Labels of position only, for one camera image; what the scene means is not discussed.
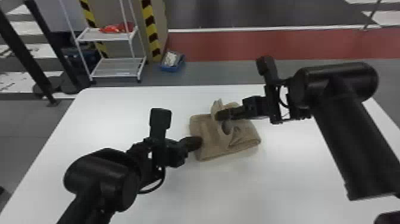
hazard stripe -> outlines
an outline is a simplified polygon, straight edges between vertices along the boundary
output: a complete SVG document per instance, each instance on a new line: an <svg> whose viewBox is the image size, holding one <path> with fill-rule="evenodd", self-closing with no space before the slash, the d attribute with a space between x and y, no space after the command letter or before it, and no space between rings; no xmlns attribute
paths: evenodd
<svg viewBox="0 0 400 224"><path fill-rule="evenodd" d="M143 19L146 25L146 34L149 42L149 49L153 61L161 61L161 45L158 39L157 26L155 24L151 0L142 0Z"/></svg>
<svg viewBox="0 0 400 224"><path fill-rule="evenodd" d="M80 6L82 7L83 14L88 25L91 28L97 28L95 15L91 12L88 0L79 0ZM108 58L107 47L102 42L95 42L96 49L103 55L103 57Z"/></svg>

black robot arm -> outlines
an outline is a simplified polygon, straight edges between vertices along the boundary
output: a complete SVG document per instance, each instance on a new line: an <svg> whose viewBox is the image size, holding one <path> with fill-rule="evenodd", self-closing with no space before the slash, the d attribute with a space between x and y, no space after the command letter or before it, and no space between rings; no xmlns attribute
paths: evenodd
<svg viewBox="0 0 400 224"><path fill-rule="evenodd" d="M76 195L58 224L106 224L115 212L127 210L138 194L154 191L164 182L165 168L185 163L188 152L202 139L165 138L171 111L153 108L150 136L126 153L106 148L76 160L64 176L65 188Z"/></svg>
<svg viewBox="0 0 400 224"><path fill-rule="evenodd" d="M399 160L362 104L373 96L379 82L371 66L346 63L308 67L288 79L278 78L271 57L259 58L257 68L265 79L265 96L245 98L243 106L218 112L217 120L269 117L276 125L313 116L350 200L400 193ZM282 87L288 91L286 103L280 99ZM285 107L288 119L281 114Z"/></svg>

folded cloth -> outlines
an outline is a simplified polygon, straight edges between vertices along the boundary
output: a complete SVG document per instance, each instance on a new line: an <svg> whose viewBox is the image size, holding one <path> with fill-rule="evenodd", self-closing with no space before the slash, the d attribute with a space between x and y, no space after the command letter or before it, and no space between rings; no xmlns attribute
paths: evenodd
<svg viewBox="0 0 400 224"><path fill-rule="evenodd" d="M195 151L197 160L210 160L219 156L236 153L261 143L255 126L249 120L215 120L215 114L227 108L238 107L231 102L223 105L222 100L214 101L211 114L199 114L190 118L190 134L203 139L202 147Z"/></svg>

cable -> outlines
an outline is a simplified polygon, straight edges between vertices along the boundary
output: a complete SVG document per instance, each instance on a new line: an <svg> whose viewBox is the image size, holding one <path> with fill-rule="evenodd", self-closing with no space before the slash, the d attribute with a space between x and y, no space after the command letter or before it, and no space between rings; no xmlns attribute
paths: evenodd
<svg viewBox="0 0 400 224"><path fill-rule="evenodd" d="M161 187L161 185L164 183L164 180L165 180L165 167L161 168L161 173L162 173L162 177L157 185L153 186L150 189L140 190L138 192L138 194L149 194L150 192L153 192L153 191L157 190L159 187Z"/></svg>
<svg viewBox="0 0 400 224"><path fill-rule="evenodd" d="M279 94L278 99L279 99L279 103L280 103L280 105L282 105L283 107L289 108L289 106L288 106L287 104L285 104L285 103L282 101L282 99L280 98L280 88L281 88L281 87L282 87L282 86L278 86L278 94Z"/></svg>

metal shelf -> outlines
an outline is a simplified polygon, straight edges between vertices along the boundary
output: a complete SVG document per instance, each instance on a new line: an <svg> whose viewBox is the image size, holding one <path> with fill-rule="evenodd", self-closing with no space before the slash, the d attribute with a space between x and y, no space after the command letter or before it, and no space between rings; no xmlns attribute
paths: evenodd
<svg viewBox="0 0 400 224"><path fill-rule="evenodd" d="M77 38L78 42L94 41L129 41L132 40L138 31L135 26L130 33L102 33L99 28L86 28Z"/></svg>
<svg viewBox="0 0 400 224"><path fill-rule="evenodd" d="M144 58L102 58L92 77L140 77L146 63Z"/></svg>

